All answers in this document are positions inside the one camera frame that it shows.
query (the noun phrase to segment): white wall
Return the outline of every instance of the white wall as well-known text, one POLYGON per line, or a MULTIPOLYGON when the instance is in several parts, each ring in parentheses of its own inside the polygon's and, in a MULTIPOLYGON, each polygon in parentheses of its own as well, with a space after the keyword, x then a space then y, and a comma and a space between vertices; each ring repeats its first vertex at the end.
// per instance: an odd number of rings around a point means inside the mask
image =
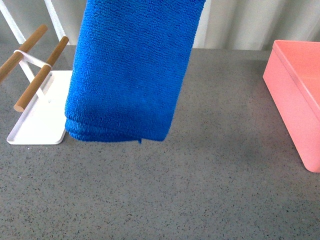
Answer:
MULTIPOLYGON (((56 44, 59 34, 46 6, 52 3, 58 25, 70 44, 77 44, 86 0, 2 1, 25 38, 46 24, 41 43, 56 44)), ((276 39, 320 41, 320 0, 207 0, 193 47, 265 50, 276 39)), ((0 43, 12 41, 16 39, 0 13, 0 43)))

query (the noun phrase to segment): gray countertop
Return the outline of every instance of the gray countertop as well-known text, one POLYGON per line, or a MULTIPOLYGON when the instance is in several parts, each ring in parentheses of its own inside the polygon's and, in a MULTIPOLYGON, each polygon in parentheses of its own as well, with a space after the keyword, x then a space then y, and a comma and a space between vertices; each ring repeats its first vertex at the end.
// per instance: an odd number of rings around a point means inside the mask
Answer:
MULTIPOLYGON (((0 44, 0 65, 17 47, 0 44)), ((168 137, 142 144, 8 144, 28 85, 17 66, 0 85, 0 239, 319 239, 320 174, 264 83, 269 55, 194 49, 168 137)))

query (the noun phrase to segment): wooden rod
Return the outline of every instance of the wooden rod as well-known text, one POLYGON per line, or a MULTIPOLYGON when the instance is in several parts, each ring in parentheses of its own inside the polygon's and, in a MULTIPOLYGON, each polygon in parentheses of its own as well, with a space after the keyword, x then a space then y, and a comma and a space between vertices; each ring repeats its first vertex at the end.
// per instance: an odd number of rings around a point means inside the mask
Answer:
MULTIPOLYGON (((47 30, 48 27, 46 25, 40 25, 38 29, 35 30, 35 32, 18 49, 25 53, 29 52, 47 30)), ((16 51, 0 67, 0 83, 11 73, 11 71, 18 65, 23 57, 24 55, 21 52, 16 51)))
MULTIPOLYGON (((69 42, 69 39, 64 36, 59 44, 56 46, 56 48, 51 53, 50 57, 46 61, 51 67, 56 63, 57 59, 61 55, 62 51, 65 49, 67 43, 69 42)), ((44 65, 38 74, 34 77, 33 81, 30 83, 30 85, 26 88, 24 93, 21 95, 19 100, 14 105, 14 110, 17 112, 23 112, 27 105, 30 103, 31 99, 36 94, 37 90, 40 88, 41 84, 46 79, 47 75, 51 71, 51 67, 48 65, 44 65)))

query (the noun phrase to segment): pink container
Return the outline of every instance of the pink container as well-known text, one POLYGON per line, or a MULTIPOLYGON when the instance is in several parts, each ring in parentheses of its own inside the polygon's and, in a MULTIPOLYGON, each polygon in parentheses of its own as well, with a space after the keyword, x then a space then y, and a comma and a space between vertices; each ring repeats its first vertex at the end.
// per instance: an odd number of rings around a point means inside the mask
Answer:
POLYGON ((305 168, 320 173, 320 42, 274 41, 263 79, 305 168))

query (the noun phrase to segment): blue towel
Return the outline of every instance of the blue towel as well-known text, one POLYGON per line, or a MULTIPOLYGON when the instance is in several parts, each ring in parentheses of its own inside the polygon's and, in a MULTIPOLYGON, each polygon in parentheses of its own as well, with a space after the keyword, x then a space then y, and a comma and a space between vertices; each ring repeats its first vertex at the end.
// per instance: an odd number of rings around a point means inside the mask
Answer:
POLYGON ((81 141, 163 141, 205 0, 88 0, 65 106, 81 141))

